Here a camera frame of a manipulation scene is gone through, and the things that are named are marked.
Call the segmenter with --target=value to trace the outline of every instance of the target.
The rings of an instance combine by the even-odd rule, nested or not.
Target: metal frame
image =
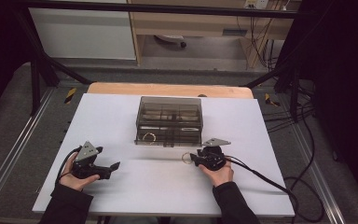
[[[24,150],[26,144],[28,143],[28,140],[34,131],[34,128],[36,127],[37,123],[41,119],[43,113],[45,112],[48,103],[50,101],[50,98],[54,92],[55,92],[55,88],[49,88],[45,92],[41,101],[41,106],[37,111],[35,111],[35,115],[28,119],[28,122],[25,125],[24,129],[22,130],[19,138],[17,139],[13,148],[8,153],[5,161],[2,163],[0,167],[0,191],[2,187],[5,185],[11,171],[14,168],[14,165],[16,164],[22,151]]]

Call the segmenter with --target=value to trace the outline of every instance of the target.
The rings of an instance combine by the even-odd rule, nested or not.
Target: black tripod leg
[[[286,69],[287,69],[286,65],[280,66],[280,67],[276,68],[275,70],[268,72],[264,76],[254,80],[254,81],[251,81],[248,84],[242,85],[240,87],[247,87],[247,88],[251,89],[251,88],[256,87],[257,85],[269,80],[272,77],[279,77],[281,75],[281,73],[286,71]]]
[[[297,119],[297,102],[298,102],[298,87],[299,87],[299,72],[298,69],[295,69],[292,79],[292,95],[290,97],[290,114],[292,115],[295,123],[298,122]]]
[[[40,83],[39,72],[36,60],[31,61],[31,80],[32,80],[32,111],[31,116],[36,113],[40,106]]]
[[[31,46],[32,57],[37,60],[38,72],[46,81],[48,86],[57,86],[60,83],[57,75],[55,74],[52,67],[48,64],[47,60],[43,55],[43,47],[39,42],[39,39],[36,37],[34,30],[31,28],[29,22],[24,16],[23,7],[13,7],[11,12],[19,23],[22,31],[26,34],[28,42]]]
[[[45,52],[44,52],[44,56],[46,58],[46,60],[48,60],[48,62],[53,65],[54,67],[56,67],[57,69],[59,69],[60,71],[64,72],[66,75],[76,79],[77,81],[83,83],[83,84],[91,84],[94,81],[88,80],[84,77],[82,77],[81,75],[79,75],[78,73],[70,70],[69,68],[65,67],[63,64],[55,61],[54,59],[50,58],[50,56],[48,56]]]

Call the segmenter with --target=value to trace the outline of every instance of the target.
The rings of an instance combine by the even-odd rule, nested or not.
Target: white table
[[[136,116],[140,95],[83,95],[61,149],[48,173],[33,211],[43,213],[65,156],[90,141],[103,147],[95,161],[110,166],[121,161],[109,180],[99,180],[84,192],[93,195],[89,212],[110,216],[218,217],[209,179],[200,169],[182,162],[186,152],[199,147],[136,146]],[[212,137],[231,142],[226,155],[284,186],[257,100],[201,98],[202,140]],[[233,164],[246,202],[259,217],[292,217],[289,197],[240,166]]]

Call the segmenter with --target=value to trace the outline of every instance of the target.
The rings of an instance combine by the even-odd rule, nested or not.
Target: black sleeve
[[[246,201],[236,183],[227,182],[217,188],[213,187],[213,196],[222,210],[223,223],[260,223],[256,215],[246,204]]]
[[[58,184],[39,224],[82,224],[86,222],[93,197]]]

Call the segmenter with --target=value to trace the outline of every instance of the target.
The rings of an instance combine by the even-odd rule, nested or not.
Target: clear container
[[[136,128],[136,145],[200,147],[201,99],[143,96]]]

